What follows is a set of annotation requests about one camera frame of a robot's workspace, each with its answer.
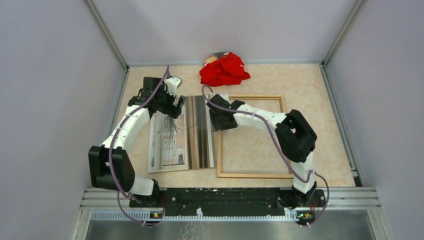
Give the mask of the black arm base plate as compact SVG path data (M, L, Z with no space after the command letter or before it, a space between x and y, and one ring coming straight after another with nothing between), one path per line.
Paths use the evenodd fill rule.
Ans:
M136 195L130 208L158 208L166 217L266 217L283 216L290 210L321 208L326 202L322 189L301 196L292 188L167 188L151 196Z

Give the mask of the printed photo sheet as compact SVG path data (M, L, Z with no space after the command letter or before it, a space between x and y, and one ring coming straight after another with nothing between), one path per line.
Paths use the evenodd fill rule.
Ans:
M215 166L213 129L204 96L187 96L177 118L161 112L153 115L148 173L200 170Z

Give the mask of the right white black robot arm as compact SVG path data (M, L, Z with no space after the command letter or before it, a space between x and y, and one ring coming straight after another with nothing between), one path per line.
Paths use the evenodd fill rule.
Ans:
M317 134L298 110L272 112L253 107L244 101L229 101L227 94L215 94L206 101L214 131L240 126L267 130L281 156L292 172L291 190L280 198L286 208L307 206L317 188L314 171L314 150Z

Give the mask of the wooden picture frame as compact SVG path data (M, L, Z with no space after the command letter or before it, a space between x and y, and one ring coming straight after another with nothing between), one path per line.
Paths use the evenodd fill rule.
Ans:
M238 126L213 134L219 178L292 179L265 129Z

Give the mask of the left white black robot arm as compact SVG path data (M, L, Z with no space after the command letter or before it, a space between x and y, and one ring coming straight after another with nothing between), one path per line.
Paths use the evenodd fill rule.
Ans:
M127 104L125 113L110 136L99 146L92 146L88 152L90 180L93 187L120 192L130 198L141 196L149 207L160 202L160 193L155 190L155 180L137 176L129 152L140 131L155 113L159 112L172 119L182 113L185 97L175 102L177 91L183 81L176 76L144 77L138 94Z

